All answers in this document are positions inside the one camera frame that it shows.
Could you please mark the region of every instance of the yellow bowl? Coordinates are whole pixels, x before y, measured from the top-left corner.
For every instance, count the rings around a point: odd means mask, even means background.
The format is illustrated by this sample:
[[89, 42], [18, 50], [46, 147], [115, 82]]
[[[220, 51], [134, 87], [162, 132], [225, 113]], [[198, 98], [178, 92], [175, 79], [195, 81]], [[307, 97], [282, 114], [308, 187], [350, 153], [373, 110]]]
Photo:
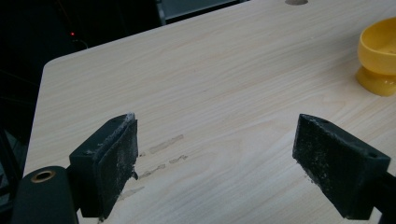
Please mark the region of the yellow bowl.
[[378, 95], [396, 92], [396, 17], [367, 27], [359, 41], [359, 83]]

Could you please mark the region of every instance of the table surface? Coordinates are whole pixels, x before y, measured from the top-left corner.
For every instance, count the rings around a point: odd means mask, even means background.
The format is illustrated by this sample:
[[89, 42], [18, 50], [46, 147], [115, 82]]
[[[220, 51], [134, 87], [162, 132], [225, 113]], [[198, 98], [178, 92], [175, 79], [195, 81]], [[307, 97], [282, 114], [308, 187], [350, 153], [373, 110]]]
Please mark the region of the table surface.
[[393, 0], [253, 0], [51, 61], [25, 173], [68, 166], [131, 111], [141, 178], [105, 223], [351, 223], [291, 157], [297, 119], [327, 119], [396, 158], [396, 96], [354, 77], [360, 32], [395, 14]]

